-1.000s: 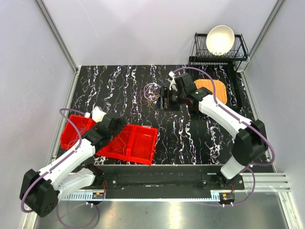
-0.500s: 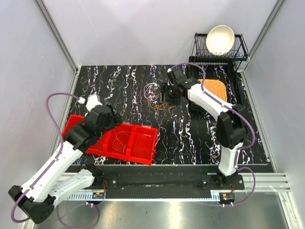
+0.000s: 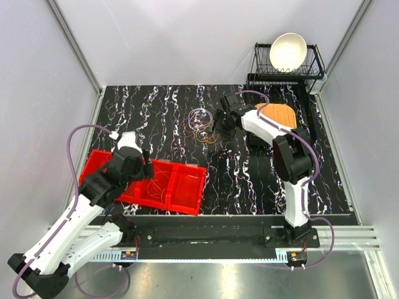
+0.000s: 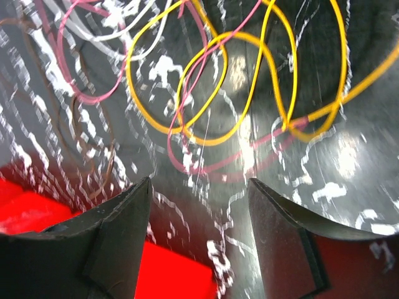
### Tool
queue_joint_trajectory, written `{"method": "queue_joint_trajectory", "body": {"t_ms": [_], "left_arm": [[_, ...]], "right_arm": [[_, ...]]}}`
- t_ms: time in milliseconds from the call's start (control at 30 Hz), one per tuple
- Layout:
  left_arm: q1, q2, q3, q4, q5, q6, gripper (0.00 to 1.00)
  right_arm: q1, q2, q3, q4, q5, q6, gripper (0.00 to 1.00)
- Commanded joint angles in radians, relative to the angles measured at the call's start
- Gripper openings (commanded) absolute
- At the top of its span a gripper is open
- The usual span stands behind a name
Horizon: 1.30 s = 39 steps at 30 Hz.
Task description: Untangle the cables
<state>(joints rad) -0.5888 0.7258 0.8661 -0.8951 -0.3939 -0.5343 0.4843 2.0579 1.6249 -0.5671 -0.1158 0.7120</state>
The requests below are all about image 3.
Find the red divided plastic bin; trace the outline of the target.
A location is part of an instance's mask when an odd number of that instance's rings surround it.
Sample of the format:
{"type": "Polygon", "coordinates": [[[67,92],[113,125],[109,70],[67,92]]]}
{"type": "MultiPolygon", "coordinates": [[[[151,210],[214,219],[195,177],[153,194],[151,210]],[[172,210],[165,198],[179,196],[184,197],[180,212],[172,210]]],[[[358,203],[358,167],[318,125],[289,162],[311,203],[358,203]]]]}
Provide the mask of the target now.
{"type": "Polygon", "coordinates": [[[80,176],[77,196],[91,205],[114,201],[198,215],[206,170],[187,164],[152,160],[155,177],[134,181],[127,173],[123,147],[114,152],[93,150],[80,176]]]}

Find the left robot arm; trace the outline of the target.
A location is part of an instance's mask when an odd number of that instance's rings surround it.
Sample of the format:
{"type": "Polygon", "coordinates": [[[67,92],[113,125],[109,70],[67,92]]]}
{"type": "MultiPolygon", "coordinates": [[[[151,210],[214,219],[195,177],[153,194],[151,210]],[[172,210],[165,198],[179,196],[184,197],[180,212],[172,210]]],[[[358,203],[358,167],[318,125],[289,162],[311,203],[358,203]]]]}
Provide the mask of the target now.
{"type": "Polygon", "coordinates": [[[45,236],[24,254],[13,254],[8,265],[40,298],[55,298],[69,279],[108,247],[138,242],[135,224],[115,214],[92,236],[74,243],[80,233],[106,207],[135,182],[154,178],[146,149],[121,146],[112,159],[85,177],[75,197],[45,236]]]}

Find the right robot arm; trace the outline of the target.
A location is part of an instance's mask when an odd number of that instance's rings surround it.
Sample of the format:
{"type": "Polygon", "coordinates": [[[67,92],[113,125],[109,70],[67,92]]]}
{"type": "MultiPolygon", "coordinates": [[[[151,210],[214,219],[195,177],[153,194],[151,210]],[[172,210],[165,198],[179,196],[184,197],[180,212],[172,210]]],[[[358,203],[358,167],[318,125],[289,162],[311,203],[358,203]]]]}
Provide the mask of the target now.
{"type": "Polygon", "coordinates": [[[297,247],[310,234],[307,207],[309,182],[319,173],[319,164],[303,128],[291,128],[266,116],[266,102],[257,108],[243,105],[237,93],[219,100],[211,131],[232,140],[239,128],[262,139],[273,148],[274,169],[284,182],[286,211],[279,235],[288,246],[297,247]]]}

